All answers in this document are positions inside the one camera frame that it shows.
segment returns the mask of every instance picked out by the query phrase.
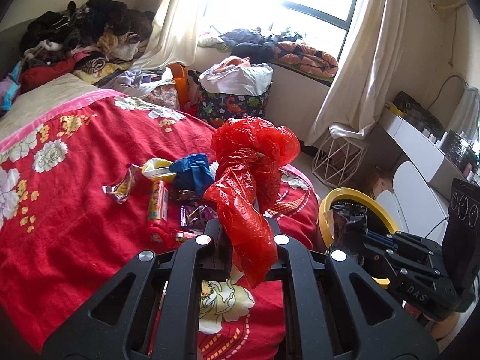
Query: window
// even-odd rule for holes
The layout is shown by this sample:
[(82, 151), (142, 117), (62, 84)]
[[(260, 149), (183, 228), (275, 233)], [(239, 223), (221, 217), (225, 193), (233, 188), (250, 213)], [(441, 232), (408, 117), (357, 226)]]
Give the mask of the window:
[(339, 59), (357, 0), (209, 0), (204, 26), (220, 33), (257, 28), (290, 29)]

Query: red clothes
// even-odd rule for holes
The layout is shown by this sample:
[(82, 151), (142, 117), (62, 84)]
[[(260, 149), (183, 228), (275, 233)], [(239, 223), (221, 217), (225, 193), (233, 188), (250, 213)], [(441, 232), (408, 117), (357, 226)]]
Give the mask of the red clothes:
[(49, 67), (33, 67), (28, 69), (20, 76), (20, 83), (22, 85), (22, 93), (31, 91), (39, 86), (46, 84), (64, 74), (73, 71), (75, 60), (67, 58), (64, 61), (58, 62), (54, 66)]

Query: white plastic bag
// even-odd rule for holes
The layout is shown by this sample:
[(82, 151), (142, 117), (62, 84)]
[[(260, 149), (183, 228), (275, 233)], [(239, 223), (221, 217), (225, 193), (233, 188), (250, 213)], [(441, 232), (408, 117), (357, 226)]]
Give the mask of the white plastic bag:
[(250, 67), (235, 66), (220, 73), (212, 73), (218, 67), (217, 64), (213, 65), (198, 78), (207, 92), (259, 96), (272, 81), (273, 69), (266, 63)]

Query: black clothes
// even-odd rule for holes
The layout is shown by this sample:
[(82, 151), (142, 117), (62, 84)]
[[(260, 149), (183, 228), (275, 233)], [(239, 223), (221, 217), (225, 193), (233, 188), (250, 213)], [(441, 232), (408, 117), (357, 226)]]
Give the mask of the black clothes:
[(152, 33), (153, 16), (153, 12), (128, 9), (121, 1), (88, 0), (78, 8), (71, 1), (63, 12), (45, 12), (28, 25), (20, 42), (20, 54), (45, 39), (63, 44), (65, 51), (78, 45), (87, 47), (97, 43), (106, 28), (117, 36), (134, 32), (143, 41)]
[(265, 43), (265, 37), (258, 31), (246, 30), (245, 28), (236, 28), (219, 36), (230, 47), (235, 47), (239, 43)]
[(269, 62), (275, 51), (275, 39), (264, 37), (260, 31), (236, 28), (219, 36), (228, 46), (232, 47), (231, 55), (240, 58), (250, 58), (250, 62), (258, 65)]
[(274, 55), (275, 44), (273, 42), (265, 42), (263, 44), (255, 44), (243, 42), (237, 44), (230, 55), (239, 56), (240, 58), (250, 58), (250, 63), (254, 65), (269, 62)]
[(27, 32), (20, 40), (20, 53), (36, 47), (40, 41), (49, 39), (52, 42), (63, 43), (71, 32), (68, 26), (69, 18), (62, 13), (48, 11), (32, 21), (27, 26)]

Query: white desk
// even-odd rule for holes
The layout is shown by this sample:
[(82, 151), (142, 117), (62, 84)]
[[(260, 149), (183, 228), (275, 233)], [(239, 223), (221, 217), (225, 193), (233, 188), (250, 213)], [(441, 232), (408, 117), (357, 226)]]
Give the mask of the white desk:
[(388, 108), (383, 110), (378, 123), (410, 158), (425, 181), (450, 200), (453, 179), (465, 179), (459, 169), (420, 131)]

